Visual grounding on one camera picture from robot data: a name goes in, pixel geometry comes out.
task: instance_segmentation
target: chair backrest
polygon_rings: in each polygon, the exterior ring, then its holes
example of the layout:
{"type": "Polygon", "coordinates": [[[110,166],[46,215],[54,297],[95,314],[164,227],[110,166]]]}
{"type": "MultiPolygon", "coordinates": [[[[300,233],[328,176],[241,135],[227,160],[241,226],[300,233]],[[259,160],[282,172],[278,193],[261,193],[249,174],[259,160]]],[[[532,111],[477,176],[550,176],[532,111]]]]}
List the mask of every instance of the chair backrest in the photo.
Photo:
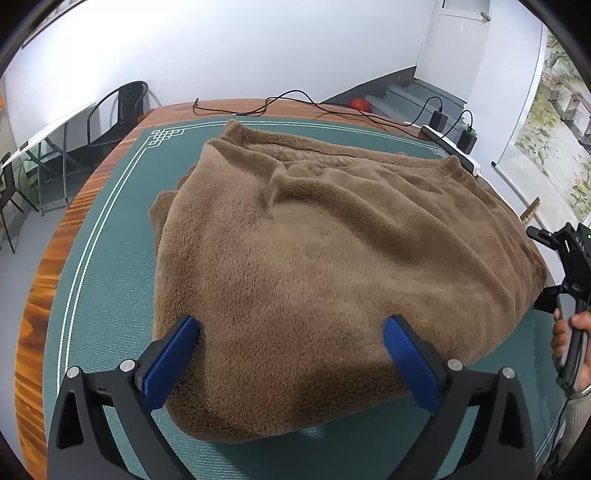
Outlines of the chair backrest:
{"type": "Polygon", "coordinates": [[[117,123],[136,124],[144,114],[144,96],[148,93],[145,82],[131,82],[119,88],[117,123]]]}
{"type": "MultiPolygon", "coordinates": [[[[2,161],[5,161],[8,157],[4,156],[2,161]]],[[[14,174],[12,173],[12,162],[2,169],[2,175],[4,176],[4,185],[6,186],[6,189],[0,196],[0,207],[4,208],[12,198],[12,195],[17,191],[14,184],[14,174]]]]}

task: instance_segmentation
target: wooden table edge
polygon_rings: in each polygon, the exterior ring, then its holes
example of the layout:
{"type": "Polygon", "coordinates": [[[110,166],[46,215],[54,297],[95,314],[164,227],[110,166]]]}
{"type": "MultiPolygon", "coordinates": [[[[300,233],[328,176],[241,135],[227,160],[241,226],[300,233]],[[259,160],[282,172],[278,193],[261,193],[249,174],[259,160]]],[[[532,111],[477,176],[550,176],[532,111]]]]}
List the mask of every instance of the wooden table edge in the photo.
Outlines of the wooden table edge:
{"type": "MultiPolygon", "coordinates": [[[[263,104],[260,99],[209,100],[199,105],[232,111],[249,111],[263,104]]],[[[15,415],[18,437],[21,442],[24,463],[35,480],[47,479],[47,444],[43,416],[43,355],[51,306],[56,294],[61,271],[70,253],[76,235],[90,211],[96,196],[109,180],[119,160],[127,153],[135,140],[148,128],[183,122],[193,118],[225,116],[225,113],[193,113],[192,103],[178,103],[154,109],[107,156],[84,184],[59,223],[31,285],[22,315],[15,358],[15,415]]],[[[354,110],[328,106],[334,112],[325,113],[311,105],[279,100],[269,106],[265,116],[320,119],[337,121],[362,127],[374,127],[395,134],[406,132],[409,137],[421,135],[416,127],[380,127],[359,116],[339,115],[355,113],[354,110]]]]}

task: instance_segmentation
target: silver screw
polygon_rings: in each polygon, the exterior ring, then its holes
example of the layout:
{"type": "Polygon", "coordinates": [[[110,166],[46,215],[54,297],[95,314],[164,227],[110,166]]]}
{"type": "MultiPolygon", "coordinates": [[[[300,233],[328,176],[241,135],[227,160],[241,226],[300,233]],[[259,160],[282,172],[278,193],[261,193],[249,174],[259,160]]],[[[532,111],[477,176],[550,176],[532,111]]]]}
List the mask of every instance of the silver screw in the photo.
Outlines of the silver screw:
{"type": "Polygon", "coordinates": [[[503,377],[505,378],[515,378],[515,370],[513,370],[511,367],[504,367],[503,370],[501,370],[501,372],[503,373],[503,377]]]}
{"type": "Polygon", "coordinates": [[[68,378],[74,378],[76,375],[80,373],[80,369],[78,367],[70,367],[66,372],[66,376],[68,378]]]}
{"type": "Polygon", "coordinates": [[[131,372],[135,368],[133,360],[123,360],[119,366],[122,372],[131,372]]]}
{"type": "Polygon", "coordinates": [[[450,358],[447,361],[447,367],[449,368],[449,370],[459,372],[462,368],[464,368],[464,365],[462,365],[462,362],[460,362],[459,360],[455,358],[450,358]]]}

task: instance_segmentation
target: white door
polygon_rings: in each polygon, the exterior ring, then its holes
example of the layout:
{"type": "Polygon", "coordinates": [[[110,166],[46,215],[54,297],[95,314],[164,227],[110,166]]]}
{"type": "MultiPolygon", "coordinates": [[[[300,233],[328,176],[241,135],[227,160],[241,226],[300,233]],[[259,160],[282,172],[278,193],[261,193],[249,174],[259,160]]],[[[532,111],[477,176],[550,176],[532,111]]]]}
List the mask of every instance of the white door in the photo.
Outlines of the white door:
{"type": "Polygon", "coordinates": [[[436,7],[415,78],[466,102],[480,68],[490,21],[485,12],[436,7]]]}

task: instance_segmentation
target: plug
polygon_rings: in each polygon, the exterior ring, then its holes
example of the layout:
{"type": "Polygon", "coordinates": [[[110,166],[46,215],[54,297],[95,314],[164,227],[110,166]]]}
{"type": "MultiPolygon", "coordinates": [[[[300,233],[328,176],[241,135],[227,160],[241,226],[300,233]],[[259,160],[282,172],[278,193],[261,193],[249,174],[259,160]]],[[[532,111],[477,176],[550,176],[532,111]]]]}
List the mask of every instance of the plug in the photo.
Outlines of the plug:
{"type": "Polygon", "coordinates": [[[474,148],[476,140],[477,137],[472,133],[472,127],[468,127],[468,129],[464,130],[460,135],[460,140],[457,141],[457,148],[466,155],[469,155],[474,148]]]}
{"type": "Polygon", "coordinates": [[[447,123],[447,115],[444,115],[441,112],[441,109],[438,111],[434,111],[431,120],[429,120],[429,126],[434,129],[436,132],[443,132],[443,128],[446,126],[447,123]]]}

